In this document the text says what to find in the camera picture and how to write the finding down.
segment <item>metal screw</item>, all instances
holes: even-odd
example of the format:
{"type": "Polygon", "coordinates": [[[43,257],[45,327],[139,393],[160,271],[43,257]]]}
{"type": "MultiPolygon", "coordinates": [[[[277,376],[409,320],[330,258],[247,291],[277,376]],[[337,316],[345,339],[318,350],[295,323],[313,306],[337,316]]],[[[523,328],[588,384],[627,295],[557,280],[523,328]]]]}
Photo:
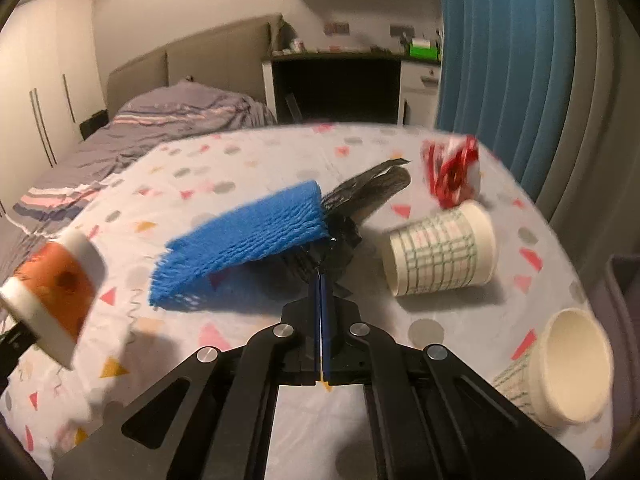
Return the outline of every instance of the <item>metal screw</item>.
{"type": "Polygon", "coordinates": [[[442,345],[431,345],[427,348],[427,355],[434,361],[442,361],[449,355],[449,352],[442,345]]]}
{"type": "Polygon", "coordinates": [[[349,332],[351,332],[353,335],[363,336],[371,332],[371,329],[366,323],[354,323],[349,327],[349,332]]]}
{"type": "Polygon", "coordinates": [[[198,350],[196,357],[201,363],[210,363],[218,358],[218,351],[213,346],[205,346],[198,350]]]}
{"type": "Polygon", "coordinates": [[[293,327],[286,323],[281,323],[280,325],[273,327],[273,334],[276,337],[289,337],[293,334],[293,327]]]}

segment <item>yellow triangle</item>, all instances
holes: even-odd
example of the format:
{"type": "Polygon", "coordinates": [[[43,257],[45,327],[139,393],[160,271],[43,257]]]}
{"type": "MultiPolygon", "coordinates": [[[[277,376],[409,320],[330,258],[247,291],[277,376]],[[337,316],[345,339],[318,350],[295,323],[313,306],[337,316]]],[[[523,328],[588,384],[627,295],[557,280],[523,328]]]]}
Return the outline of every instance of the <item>yellow triangle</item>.
{"type": "Polygon", "coordinates": [[[593,449],[605,449],[607,444],[604,441],[604,437],[601,435],[596,439],[596,443],[593,444],[593,449]]]}
{"type": "Polygon", "coordinates": [[[78,430],[76,431],[76,437],[74,439],[76,446],[80,444],[83,440],[85,440],[87,437],[88,435],[86,434],[86,431],[83,430],[82,428],[78,428],[78,430]]]}
{"type": "Polygon", "coordinates": [[[150,317],[139,317],[134,322],[134,327],[147,335],[156,335],[162,325],[164,325],[164,321],[150,317]]]}
{"type": "Polygon", "coordinates": [[[109,357],[102,367],[102,374],[100,375],[101,379],[106,377],[116,377],[119,375],[128,374],[129,370],[123,367],[119,362],[116,361],[113,357],[109,357]]]}
{"type": "Polygon", "coordinates": [[[158,224],[155,224],[153,222],[138,222],[138,224],[136,225],[136,232],[142,233],[144,231],[149,231],[149,229],[153,229],[157,225],[158,224]]]}

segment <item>green box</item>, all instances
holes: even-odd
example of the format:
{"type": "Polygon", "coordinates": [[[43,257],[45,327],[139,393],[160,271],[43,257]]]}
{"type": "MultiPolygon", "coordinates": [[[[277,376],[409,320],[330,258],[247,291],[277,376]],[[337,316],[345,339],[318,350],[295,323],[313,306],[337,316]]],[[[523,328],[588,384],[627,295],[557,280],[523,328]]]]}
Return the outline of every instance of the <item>green box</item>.
{"type": "Polygon", "coordinates": [[[434,61],[438,60],[438,49],[434,46],[431,48],[426,48],[424,46],[411,46],[411,50],[409,51],[409,55],[411,57],[418,57],[420,59],[433,59],[434,61]]]}

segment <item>white wall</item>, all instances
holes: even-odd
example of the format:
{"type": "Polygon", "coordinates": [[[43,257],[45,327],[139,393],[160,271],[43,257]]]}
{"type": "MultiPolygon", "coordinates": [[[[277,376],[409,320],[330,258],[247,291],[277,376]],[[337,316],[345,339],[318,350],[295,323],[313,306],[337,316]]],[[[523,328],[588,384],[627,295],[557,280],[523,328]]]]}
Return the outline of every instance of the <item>white wall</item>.
{"type": "Polygon", "coordinates": [[[434,38],[441,15],[440,0],[94,0],[102,84],[112,70],[157,46],[271,12],[282,13],[308,48],[397,48],[390,23],[413,25],[418,36],[434,38]],[[326,37],[325,21],[350,22],[351,35],[326,37]]]}

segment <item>green plaid paper cup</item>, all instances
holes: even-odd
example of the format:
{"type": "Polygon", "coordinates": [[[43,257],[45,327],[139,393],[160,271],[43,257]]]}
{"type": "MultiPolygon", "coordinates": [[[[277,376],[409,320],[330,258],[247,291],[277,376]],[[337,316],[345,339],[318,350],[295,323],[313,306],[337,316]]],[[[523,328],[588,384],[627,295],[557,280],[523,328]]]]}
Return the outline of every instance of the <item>green plaid paper cup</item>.
{"type": "Polygon", "coordinates": [[[394,296],[484,285],[498,262],[491,217],[472,200],[387,233],[380,248],[394,296]]]}
{"type": "Polygon", "coordinates": [[[607,333],[590,312],[566,308],[492,385],[542,428],[563,428],[596,418],[612,382],[607,333]]]}

